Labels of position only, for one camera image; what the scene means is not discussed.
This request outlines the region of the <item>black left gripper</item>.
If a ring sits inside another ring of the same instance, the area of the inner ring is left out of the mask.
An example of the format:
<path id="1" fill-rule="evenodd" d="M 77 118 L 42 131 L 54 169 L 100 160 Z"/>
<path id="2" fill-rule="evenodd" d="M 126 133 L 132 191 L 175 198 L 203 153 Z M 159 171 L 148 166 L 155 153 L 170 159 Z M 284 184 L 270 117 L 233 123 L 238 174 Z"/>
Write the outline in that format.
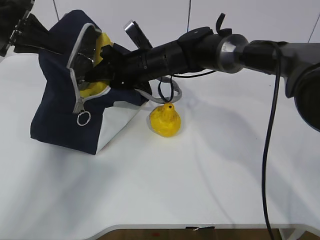
<path id="1" fill-rule="evenodd" d="M 63 41 L 50 33 L 35 15 L 29 14 L 34 2 L 34 0 L 0 1 L 1 57 L 6 56 L 11 37 L 13 37 L 13 52 L 17 54 L 38 54 L 40 50 L 64 54 L 67 51 L 67 45 Z"/>

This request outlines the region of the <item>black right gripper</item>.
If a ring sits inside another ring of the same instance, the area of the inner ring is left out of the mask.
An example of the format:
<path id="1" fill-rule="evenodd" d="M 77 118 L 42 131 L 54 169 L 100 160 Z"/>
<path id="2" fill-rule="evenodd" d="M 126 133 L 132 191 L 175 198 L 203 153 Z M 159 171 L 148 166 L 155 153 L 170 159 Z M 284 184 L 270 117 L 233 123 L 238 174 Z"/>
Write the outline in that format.
<path id="1" fill-rule="evenodd" d="M 102 63 L 85 73 L 85 82 L 107 81 L 111 88 L 132 89 L 139 83 L 170 74 L 165 46 L 130 52 L 119 44 L 108 44 L 101 48 L 100 56 Z"/>

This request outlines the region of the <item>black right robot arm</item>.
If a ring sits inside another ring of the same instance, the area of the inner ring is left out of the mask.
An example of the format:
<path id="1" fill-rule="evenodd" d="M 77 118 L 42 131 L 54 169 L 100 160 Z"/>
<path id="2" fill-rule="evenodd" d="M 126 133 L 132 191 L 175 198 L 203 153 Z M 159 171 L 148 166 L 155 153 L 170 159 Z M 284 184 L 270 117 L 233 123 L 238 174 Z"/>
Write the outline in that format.
<path id="1" fill-rule="evenodd" d="M 301 118 L 313 129 L 320 128 L 318 43 L 250 42 L 228 29 L 216 34 L 209 27 L 200 27 L 152 48 L 124 52 L 120 46 L 104 46 L 101 55 L 102 61 L 85 73 L 84 80 L 106 79 L 112 87 L 122 89 L 203 70 L 235 74 L 249 69 L 281 76 L 285 81 L 285 96 L 294 99 Z"/>

